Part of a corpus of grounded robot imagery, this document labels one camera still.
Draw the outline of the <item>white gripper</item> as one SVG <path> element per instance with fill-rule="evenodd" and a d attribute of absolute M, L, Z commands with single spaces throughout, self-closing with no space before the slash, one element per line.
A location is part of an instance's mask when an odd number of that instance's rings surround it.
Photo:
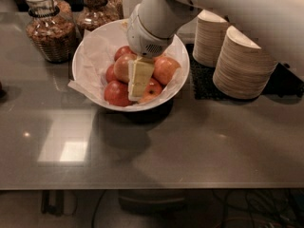
<path fill-rule="evenodd" d="M 138 101 L 154 71 L 154 61 L 172 44 L 173 38 L 162 39 L 152 35 L 143 25 L 137 5 L 128 19 L 127 42 L 132 51 L 142 56 L 128 64 L 128 99 Z"/>

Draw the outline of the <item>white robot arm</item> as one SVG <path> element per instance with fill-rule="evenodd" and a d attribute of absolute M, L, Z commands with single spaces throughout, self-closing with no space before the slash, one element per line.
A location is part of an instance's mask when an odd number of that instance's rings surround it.
<path fill-rule="evenodd" d="M 304 66 L 304 0 L 142 0 L 127 29 L 130 48 L 141 56 L 161 55 L 177 30 L 203 11 L 227 17 L 213 83 L 225 95 L 252 100 L 274 69 L 262 61 Z"/>

